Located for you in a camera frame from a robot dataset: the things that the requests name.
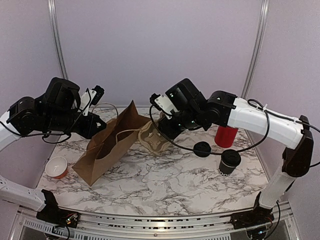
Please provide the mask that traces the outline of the aluminium left corner post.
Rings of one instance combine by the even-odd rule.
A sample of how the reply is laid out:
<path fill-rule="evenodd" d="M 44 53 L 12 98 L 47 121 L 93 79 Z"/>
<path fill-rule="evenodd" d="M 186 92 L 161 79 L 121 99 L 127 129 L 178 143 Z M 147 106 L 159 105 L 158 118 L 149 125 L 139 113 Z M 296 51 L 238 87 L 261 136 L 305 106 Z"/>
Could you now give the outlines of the aluminium left corner post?
<path fill-rule="evenodd" d="M 58 23 L 58 15 L 56 10 L 56 1 L 55 0 L 48 0 L 48 13 L 49 13 L 49 20 L 51 25 L 51 32 L 53 36 L 53 42 L 55 47 L 55 52 L 57 56 L 57 61 L 59 65 L 59 69 L 61 75 L 64 79 L 69 79 L 67 67 L 65 63 L 65 58 L 63 54 L 63 48 L 61 43 L 60 31 L 59 31 L 59 23 Z"/>

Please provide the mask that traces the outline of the single black paper cup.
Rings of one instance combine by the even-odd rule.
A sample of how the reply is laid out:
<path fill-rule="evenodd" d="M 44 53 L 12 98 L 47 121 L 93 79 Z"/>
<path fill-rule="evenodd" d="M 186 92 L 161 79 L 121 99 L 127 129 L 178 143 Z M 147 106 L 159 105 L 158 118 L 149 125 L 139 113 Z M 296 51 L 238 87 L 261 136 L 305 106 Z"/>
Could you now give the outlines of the single black paper cup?
<path fill-rule="evenodd" d="M 224 161 L 221 160 L 218 167 L 218 173 L 221 176 L 228 177 L 236 169 L 237 166 L 238 165 L 234 165 L 234 164 L 232 165 L 226 164 Z"/>

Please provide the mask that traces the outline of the aluminium right corner post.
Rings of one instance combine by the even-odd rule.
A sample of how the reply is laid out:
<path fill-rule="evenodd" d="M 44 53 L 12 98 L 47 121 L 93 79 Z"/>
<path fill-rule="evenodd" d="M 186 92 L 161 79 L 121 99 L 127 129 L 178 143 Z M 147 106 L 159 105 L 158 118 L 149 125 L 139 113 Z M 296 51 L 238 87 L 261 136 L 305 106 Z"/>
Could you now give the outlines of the aluminium right corner post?
<path fill-rule="evenodd" d="M 269 12 L 269 5 L 270 5 L 269 0 L 262 0 L 261 1 L 257 31 L 256 31 L 254 45 L 253 45 L 253 51 L 252 51 L 248 71 L 246 74 L 244 86 L 243 86 L 242 92 L 241 92 L 241 97 L 244 99 L 246 99 L 248 97 L 251 85 L 253 83 L 255 69 L 256 69 L 256 66 L 258 63 L 258 58 L 260 55 L 260 51 L 262 49 L 263 40 L 264 40 L 264 36 L 265 36 L 267 18 L 268 18 L 268 12 Z"/>

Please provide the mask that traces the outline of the stack of black cup lids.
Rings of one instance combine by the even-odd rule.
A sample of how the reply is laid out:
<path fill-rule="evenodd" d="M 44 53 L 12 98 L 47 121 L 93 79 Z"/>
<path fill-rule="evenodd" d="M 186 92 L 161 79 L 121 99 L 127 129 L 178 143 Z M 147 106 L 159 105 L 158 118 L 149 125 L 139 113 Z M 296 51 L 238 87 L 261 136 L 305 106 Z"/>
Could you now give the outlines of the stack of black cup lids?
<path fill-rule="evenodd" d="M 211 146 L 206 141 L 197 142 L 193 146 L 193 152 L 195 155 L 201 158 L 206 158 L 211 154 Z"/>

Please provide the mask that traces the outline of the orange paper bowl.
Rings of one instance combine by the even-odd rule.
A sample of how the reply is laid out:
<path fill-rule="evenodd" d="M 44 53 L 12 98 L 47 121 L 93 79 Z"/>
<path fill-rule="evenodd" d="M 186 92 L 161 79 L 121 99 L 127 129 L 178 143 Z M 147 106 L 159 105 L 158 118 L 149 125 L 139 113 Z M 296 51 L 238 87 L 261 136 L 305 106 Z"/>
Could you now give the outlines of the orange paper bowl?
<path fill-rule="evenodd" d="M 68 173 L 68 162 L 63 156 L 50 159 L 44 169 L 45 173 L 54 179 L 61 179 Z"/>

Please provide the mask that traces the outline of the aluminium front rail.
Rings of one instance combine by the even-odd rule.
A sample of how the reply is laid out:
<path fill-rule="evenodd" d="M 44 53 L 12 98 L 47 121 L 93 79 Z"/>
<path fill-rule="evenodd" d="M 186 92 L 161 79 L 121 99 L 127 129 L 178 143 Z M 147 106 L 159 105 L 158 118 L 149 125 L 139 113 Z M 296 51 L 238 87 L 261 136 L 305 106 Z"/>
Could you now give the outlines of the aluminium front rail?
<path fill-rule="evenodd" d="M 80 211 L 76 228 L 60 228 L 19 208 L 11 240 L 299 240 L 300 234 L 288 202 L 273 209 L 274 220 L 235 229 L 232 212 L 183 216 L 134 216 Z"/>

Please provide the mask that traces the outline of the red ribbed metal bucket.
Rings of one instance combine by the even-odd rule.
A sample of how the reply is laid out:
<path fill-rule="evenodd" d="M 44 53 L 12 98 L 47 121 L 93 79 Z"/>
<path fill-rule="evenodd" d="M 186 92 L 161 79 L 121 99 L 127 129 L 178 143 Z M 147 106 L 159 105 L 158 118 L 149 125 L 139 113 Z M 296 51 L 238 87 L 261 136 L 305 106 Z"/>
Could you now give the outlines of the red ribbed metal bucket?
<path fill-rule="evenodd" d="M 214 141 L 221 148 L 230 148 L 234 143 L 237 132 L 237 128 L 219 126 Z"/>

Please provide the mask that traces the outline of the aluminium corner post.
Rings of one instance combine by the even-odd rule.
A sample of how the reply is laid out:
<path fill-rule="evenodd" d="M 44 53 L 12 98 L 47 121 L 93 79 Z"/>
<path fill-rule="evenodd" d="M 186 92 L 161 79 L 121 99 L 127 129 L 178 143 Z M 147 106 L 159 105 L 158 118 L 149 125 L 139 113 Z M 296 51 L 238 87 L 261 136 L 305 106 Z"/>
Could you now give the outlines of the aluminium corner post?
<path fill-rule="evenodd" d="M 55 52 L 57 56 L 57 61 L 59 65 L 59 69 L 61 75 L 64 79 L 69 79 L 67 67 L 65 63 L 65 58 L 63 54 L 63 48 L 61 43 L 60 31 L 59 31 L 59 23 L 58 23 L 58 15 L 56 10 L 56 1 L 55 0 L 48 0 L 48 13 L 49 13 L 49 20 L 51 25 L 51 32 L 53 36 L 53 42 L 55 47 Z"/>
<path fill-rule="evenodd" d="M 256 66 L 258 63 L 258 58 L 260 55 L 260 51 L 262 49 L 263 40 L 264 40 L 264 36 L 265 36 L 267 18 L 268 18 L 268 12 L 269 12 L 269 5 L 270 5 L 269 0 L 262 0 L 261 1 L 257 31 L 256 31 L 254 45 L 253 45 L 253 51 L 252 51 L 248 71 L 246 74 L 244 86 L 243 86 L 242 92 L 241 92 L 241 97 L 244 99 L 246 99 L 248 97 L 251 85 L 253 83 L 255 69 L 256 69 Z"/>

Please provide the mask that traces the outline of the brown paper bag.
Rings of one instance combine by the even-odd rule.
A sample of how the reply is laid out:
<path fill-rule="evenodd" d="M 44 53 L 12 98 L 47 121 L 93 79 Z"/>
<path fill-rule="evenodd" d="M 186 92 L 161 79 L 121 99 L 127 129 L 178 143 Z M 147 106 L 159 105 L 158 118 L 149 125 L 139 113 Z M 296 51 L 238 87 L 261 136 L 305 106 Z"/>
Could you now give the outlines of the brown paper bag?
<path fill-rule="evenodd" d="M 107 122 L 106 129 L 92 137 L 72 169 L 92 186 L 127 153 L 136 142 L 138 131 L 149 121 L 150 118 L 138 113 L 132 101 L 117 118 Z"/>

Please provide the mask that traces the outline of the cardboard cup carrier tray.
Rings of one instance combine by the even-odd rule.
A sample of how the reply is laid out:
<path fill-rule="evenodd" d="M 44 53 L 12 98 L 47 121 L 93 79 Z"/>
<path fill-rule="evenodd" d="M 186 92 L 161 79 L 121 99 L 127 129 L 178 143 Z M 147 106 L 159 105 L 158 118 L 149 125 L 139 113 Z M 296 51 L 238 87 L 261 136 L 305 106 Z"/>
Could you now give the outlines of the cardboard cup carrier tray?
<path fill-rule="evenodd" d="M 139 117 L 142 120 L 142 127 L 138 131 L 138 141 L 151 154 L 160 156 L 171 143 L 158 132 L 150 117 L 143 115 Z"/>

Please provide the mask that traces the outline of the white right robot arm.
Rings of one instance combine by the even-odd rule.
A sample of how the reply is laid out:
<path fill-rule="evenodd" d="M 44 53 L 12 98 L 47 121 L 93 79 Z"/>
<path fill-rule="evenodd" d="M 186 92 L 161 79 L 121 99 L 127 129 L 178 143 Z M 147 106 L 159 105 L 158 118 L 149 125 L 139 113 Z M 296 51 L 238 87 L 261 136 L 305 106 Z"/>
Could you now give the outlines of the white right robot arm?
<path fill-rule="evenodd" d="M 187 78 L 164 94 L 152 94 L 149 101 L 152 107 L 164 114 L 154 127 L 169 142 L 185 130 L 208 130 L 217 125 L 251 131 L 285 146 L 283 164 L 258 193 L 253 208 L 231 215 L 230 221 L 235 229 L 273 220 L 273 207 L 277 200 L 312 166 L 313 126 L 304 115 L 290 117 L 269 110 L 255 99 L 246 100 L 222 90 L 205 98 Z"/>

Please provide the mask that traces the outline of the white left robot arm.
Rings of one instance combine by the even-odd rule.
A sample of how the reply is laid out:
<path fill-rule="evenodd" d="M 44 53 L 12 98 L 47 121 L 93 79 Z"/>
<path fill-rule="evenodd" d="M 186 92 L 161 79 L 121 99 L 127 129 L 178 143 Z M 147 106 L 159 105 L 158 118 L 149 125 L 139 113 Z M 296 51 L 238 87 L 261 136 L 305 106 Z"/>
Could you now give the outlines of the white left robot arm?
<path fill-rule="evenodd" d="M 91 139 L 106 128 L 90 111 L 104 95 L 95 86 L 80 92 L 70 80 L 54 77 L 38 97 L 25 96 L 0 118 L 0 203 L 36 212 L 40 220 L 70 225 L 71 211 L 61 209 L 54 194 L 37 189 L 50 149 L 72 134 Z"/>

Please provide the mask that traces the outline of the black plastic cup lid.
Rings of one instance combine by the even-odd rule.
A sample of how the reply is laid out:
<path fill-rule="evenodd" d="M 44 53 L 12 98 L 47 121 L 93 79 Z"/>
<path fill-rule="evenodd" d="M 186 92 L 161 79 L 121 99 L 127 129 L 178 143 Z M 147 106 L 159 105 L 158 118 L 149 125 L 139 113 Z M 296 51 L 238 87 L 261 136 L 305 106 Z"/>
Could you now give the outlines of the black plastic cup lid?
<path fill-rule="evenodd" d="M 237 167 L 241 163 L 240 154 L 233 149 L 227 149 L 222 152 L 221 161 L 229 167 Z"/>

